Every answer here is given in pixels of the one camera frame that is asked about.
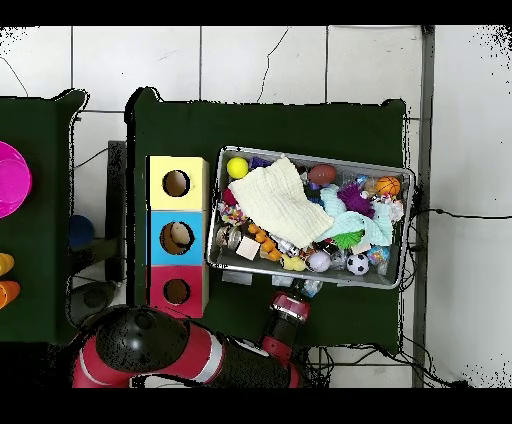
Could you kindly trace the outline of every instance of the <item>green mat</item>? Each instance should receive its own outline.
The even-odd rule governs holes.
[[[223,146],[243,146],[346,161],[402,166],[405,104],[307,106],[163,102],[151,88],[137,90],[126,108],[128,148],[135,149],[135,284],[145,303],[145,157],[201,156],[210,163],[211,184]],[[221,281],[210,268],[210,301],[198,320],[214,331],[256,340],[270,316],[271,277],[251,286]],[[398,289],[338,288],[324,284],[311,302],[300,345],[378,343],[397,351]]]
[[[55,99],[0,98],[0,140],[14,146],[32,173],[32,191],[13,214],[0,219],[0,252],[14,268],[1,280],[21,286],[0,310],[0,341],[66,342],[65,314],[70,206],[69,128],[86,94],[68,90]]]

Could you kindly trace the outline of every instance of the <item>metal tray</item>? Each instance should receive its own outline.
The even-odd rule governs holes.
[[[414,173],[408,169],[402,168],[391,168],[387,166],[369,165],[357,162],[345,162],[334,159],[295,155],[286,152],[272,152],[269,150],[227,146],[221,149],[217,163],[217,193],[221,193],[232,181],[226,171],[226,164],[232,157],[240,156],[249,160],[252,156],[258,156],[262,159],[275,161],[279,159],[283,153],[292,163],[297,165],[303,165],[311,168],[318,164],[328,163],[334,166],[338,173],[334,183],[339,186],[341,186],[344,181],[357,174],[364,174],[372,177],[393,176],[400,180],[405,217],[402,218],[402,225],[398,223],[393,229],[393,244],[390,246],[390,261],[387,274],[377,274],[375,267],[373,266],[371,266],[370,270],[362,276],[353,275],[350,271],[346,270],[338,271],[332,269],[321,273],[311,272],[308,270],[304,270],[302,272],[285,271],[279,262],[262,259],[259,257],[259,254],[256,255],[256,258],[253,261],[250,261],[227,248],[220,248],[215,242],[215,235],[217,234],[217,231],[221,226],[225,225],[220,219],[219,211],[217,209],[217,204],[220,202],[220,196],[214,196],[214,200],[212,201],[212,213],[206,252],[206,260],[208,264],[213,267],[223,268],[230,271],[314,279],[336,283],[340,286],[371,287],[378,289],[395,288],[400,283],[405,265],[407,228],[403,223],[409,222],[414,188]]]

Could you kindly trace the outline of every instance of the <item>magenta bowl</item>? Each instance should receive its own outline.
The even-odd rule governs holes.
[[[15,212],[32,188],[32,175],[23,156],[0,141],[0,219]]]

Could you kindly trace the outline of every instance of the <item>soccer ball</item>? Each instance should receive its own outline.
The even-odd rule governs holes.
[[[368,272],[368,258],[363,255],[350,255],[347,259],[347,269],[355,275],[363,275]]]

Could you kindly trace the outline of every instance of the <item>yellow box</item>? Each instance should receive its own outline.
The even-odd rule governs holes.
[[[151,210],[210,209],[209,165],[203,158],[150,156],[149,187]]]

